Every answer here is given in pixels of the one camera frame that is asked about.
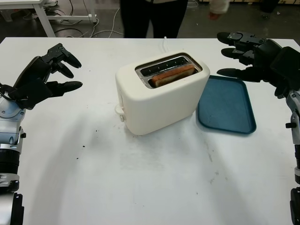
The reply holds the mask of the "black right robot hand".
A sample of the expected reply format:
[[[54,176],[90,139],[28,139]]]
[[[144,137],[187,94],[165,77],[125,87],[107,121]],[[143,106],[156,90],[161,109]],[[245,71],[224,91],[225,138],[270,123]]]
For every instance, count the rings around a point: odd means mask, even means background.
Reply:
[[[244,70],[223,68],[217,74],[246,82],[270,83],[276,88],[275,96],[279,99],[286,98],[292,90],[300,90],[300,52],[240,31],[219,32],[217,39],[229,45],[221,50],[223,56],[247,66]]]

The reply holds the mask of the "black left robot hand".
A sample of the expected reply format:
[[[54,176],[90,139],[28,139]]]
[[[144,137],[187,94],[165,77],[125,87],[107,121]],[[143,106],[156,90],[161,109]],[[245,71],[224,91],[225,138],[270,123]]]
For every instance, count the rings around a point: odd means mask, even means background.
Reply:
[[[73,73],[63,64],[63,62],[66,62],[75,68],[80,68],[82,66],[80,61],[71,54],[63,44],[58,43],[50,48],[46,55],[35,57],[26,66],[14,83],[14,88],[19,89],[35,80],[40,80],[51,92],[51,97],[60,97],[63,96],[64,93],[81,88],[83,84],[79,81],[65,83],[48,81],[50,74],[56,72],[63,74],[67,78],[74,78]]]

